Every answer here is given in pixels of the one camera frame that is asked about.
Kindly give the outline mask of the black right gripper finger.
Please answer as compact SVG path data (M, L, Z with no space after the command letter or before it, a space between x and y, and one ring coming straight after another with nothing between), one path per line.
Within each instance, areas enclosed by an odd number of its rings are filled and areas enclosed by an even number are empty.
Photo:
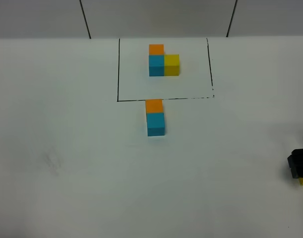
M287 158L294 179L303 178L303 149L295 149Z

